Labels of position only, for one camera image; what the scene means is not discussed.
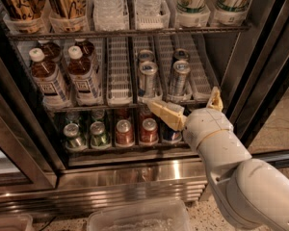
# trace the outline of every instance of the terrazzo floor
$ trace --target terrazzo floor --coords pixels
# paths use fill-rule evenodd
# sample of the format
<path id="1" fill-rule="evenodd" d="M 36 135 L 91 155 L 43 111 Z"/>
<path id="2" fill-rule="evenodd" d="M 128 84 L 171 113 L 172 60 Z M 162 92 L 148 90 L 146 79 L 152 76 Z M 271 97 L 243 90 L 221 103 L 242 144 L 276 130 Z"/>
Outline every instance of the terrazzo floor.
<path id="1" fill-rule="evenodd" d="M 251 153 L 259 153 L 289 149 L 289 90 L 281 102 L 264 124 L 249 147 Z M 289 178 L 289 168 L 280 169 Z M 208 201 L 186 204 L 192 230 L 194 231 L 236 231 L 222 217 L 213 197 Z M 50 224 L 47 221 L 34 220 L 36 231 L 85 231 L 87 230 L 87 217 L 56 217 Z M 260 226 L 254 231 L 271 231 L 267 226 Z"/>

